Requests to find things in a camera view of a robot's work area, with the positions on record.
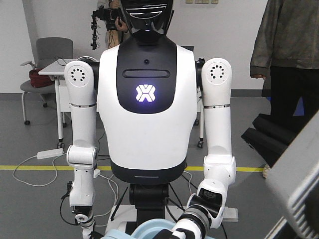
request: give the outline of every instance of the power strip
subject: power strip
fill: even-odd
[[[57,148],[57,149],[38,152],[36,157],[37,159],[45,159],[45,158],[61,156],[62,154],[63,154],[63,148]]]

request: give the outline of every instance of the camera rig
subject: camera rig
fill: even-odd
[[[96,40],[98,39],[97,35],[97,22],[96,18],[105,21],[106,23],[106,30],[117,30],[115,26],[115,20],[117,17],[122,17],[122,12],[120,9],[111,9],[111,8],[104,8],[103,6],[97,9],[96,11],[93,11],[92,13],[92,22],[91,22],[91,29],[93,30],[93,36],[92,40],[93,43],[91,43],[92,50],[95,50],[98,45],[96,43]]]

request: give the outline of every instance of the black pants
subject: black pants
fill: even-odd
[[[311,118],[319,109],[319,70],[271,67],[271,115],[288,119],[294,115],[299,98]]]

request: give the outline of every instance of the black robot chest panel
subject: black robot chest panel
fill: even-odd
[[[174,101],[176,45],[163,37],[157,45],[123,42],[118,51],[116,87],[120,105],[133,113],[156,114]]]

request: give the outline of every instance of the person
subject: person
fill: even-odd
[[[267,2],[250,62],[250,76],[265,79],[270,70],[271,116],[279,123],[292,119],[300,97],[306,119],[319,109],[318,14],[318,1]]]
[[[119,0],[98,0],[97,8],[100,7],[119,9],[120,3]],[[115,27],[117,31],[108,30],[105,35],[105,43],[108,46],[108,49],[120,44],[130,36],[126,23],[119,17],[115,20]]]

